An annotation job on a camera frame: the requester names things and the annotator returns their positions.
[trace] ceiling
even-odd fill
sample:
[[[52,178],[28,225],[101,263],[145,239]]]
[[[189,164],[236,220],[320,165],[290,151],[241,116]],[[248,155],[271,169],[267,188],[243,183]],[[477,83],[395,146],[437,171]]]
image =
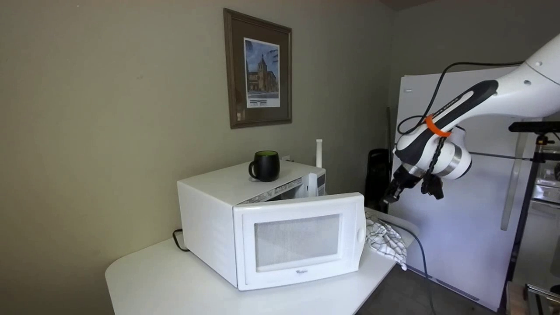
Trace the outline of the ceiling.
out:
[[[393,10],[393,11],[404,11],[414,6],[421,6],[432,0],[379,0],[381,4],[385,4],[386,8]]]

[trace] microwave window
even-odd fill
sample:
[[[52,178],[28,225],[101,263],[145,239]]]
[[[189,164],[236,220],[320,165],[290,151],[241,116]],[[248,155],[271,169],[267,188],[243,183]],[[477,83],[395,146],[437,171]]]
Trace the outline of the microwave window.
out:
[[[339,216],[255,225],[257,272],[337,260]]]

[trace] orange ring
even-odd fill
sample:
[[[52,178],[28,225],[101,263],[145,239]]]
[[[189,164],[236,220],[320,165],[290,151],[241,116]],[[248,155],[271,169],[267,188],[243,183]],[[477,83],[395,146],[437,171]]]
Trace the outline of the orange ring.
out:
[[[446,134],[446,132],[439,130],[439,129],[434,125],[434,118],[432,118],[432,116],[427,116],[427,118],[425,118],[425,127],[427,127],[432,134],[435,134],[437,137],[441,137],[441,139],[446,139],[446,137],[451,136],[451,134]]]

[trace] microwave door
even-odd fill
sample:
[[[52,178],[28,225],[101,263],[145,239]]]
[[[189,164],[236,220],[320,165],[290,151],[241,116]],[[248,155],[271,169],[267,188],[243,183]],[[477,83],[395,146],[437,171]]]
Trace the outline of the microwave door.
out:
[[[234,223],[239,290],[355,272],[364,248],[360,195],[239,206]]]

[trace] floor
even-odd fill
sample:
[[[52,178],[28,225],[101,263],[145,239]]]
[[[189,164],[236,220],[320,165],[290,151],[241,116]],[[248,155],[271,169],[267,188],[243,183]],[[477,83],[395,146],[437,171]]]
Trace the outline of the floor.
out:
[[[393,269],[357,315],[495,315],[476,304],[423,281],[420,276]]]

